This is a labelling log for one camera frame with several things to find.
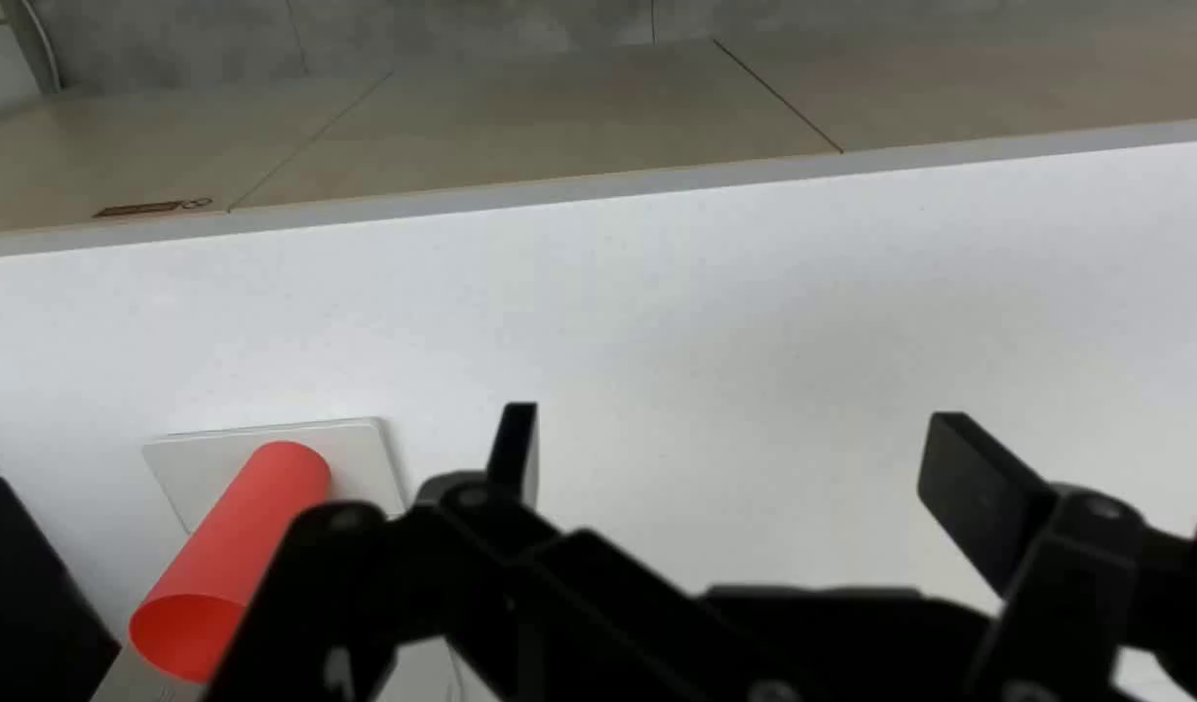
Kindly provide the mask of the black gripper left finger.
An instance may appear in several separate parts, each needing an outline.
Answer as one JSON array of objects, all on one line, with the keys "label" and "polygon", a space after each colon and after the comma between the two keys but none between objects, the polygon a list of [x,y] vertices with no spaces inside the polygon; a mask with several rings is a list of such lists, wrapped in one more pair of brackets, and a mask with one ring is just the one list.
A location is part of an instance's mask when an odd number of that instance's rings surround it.
[{"label": "black gripper left finger", "polygon": [[479,471],[423,481],[396,520],[290,520],[207,702],[370,702],[410,645],[446,645],[504,702],[747,702],[778,668],[740,629],[526,500],[531,400]]}]

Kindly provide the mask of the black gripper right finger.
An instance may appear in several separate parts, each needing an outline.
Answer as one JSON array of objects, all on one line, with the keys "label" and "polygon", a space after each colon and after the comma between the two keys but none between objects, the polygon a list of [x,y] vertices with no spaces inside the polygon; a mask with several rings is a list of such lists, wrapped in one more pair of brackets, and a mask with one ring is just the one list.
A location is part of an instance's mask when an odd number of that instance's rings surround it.
[{"label": "black gripper right finger", "polygon": [[1048,484],[965,415],[927,420],[914,497],[1001,599],[972,702],[1133,702],[1122,649],[1197,702],[1197,528],[1164,534],[1108,491]]}]

